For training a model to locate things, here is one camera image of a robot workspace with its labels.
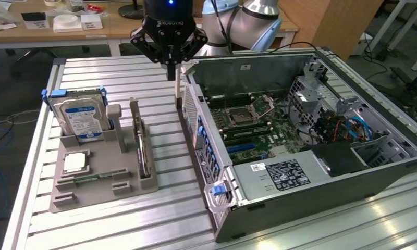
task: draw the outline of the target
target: aluminum table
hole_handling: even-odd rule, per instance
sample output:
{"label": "aluminum table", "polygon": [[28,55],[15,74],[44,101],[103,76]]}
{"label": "aluminum table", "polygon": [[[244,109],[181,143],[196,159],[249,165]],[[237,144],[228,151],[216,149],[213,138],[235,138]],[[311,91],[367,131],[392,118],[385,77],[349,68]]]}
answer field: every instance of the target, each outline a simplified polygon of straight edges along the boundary
{"label": "aluminum table", "polygon": [[[332,60],[364,82],[337,58]],[[140,100],[160,190],[49,213],[60,127],[43,104],[3,249],[417,249],[417,172],[363,201],[217,244],[175,109],[175,83],[167,81],[165,70],[144,56],[68,59],[53,66],[49,90],[100,85],[109,102],[123,107],[123,125],[132,121],[129,97]]]}

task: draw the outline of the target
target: black stand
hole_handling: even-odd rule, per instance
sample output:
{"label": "black stand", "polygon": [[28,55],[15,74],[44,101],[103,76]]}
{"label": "black stand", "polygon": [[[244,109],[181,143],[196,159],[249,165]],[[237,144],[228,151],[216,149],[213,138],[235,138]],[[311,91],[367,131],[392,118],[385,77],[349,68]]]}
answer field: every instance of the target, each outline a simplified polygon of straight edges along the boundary
{"label": "black stand", "polygon": [[119,14],[125,18],[140,20],[144,18],[144,7],[133,0],[133,4],[119,8]]}

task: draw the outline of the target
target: blue cable on floor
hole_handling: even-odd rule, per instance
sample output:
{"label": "blue cable on floor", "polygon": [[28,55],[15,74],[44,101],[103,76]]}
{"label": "blue cable on floor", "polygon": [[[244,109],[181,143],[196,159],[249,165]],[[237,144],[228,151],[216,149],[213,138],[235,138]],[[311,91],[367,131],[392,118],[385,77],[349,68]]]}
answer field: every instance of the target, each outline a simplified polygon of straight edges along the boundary
{"label": "blue cable on floor", "polygon": [[[8,135],[8,141],[0,146],[0,151],[1,151],[9,145],[9,143],[12,142],[13,132],[11,130],[7,130],[7,129],[0,129],[0,131],[7,132],[9,134]],[[4,208],[0,211],[0,215],[1,215],[9,208],[9,192],[8,192],[8,187],[7,187],[5,180],[4,180],[4,177],[1,175],[1,172],[0,172],[0,184],[1,184],[3,190],[5,192],[5,206],[4,206]]]}

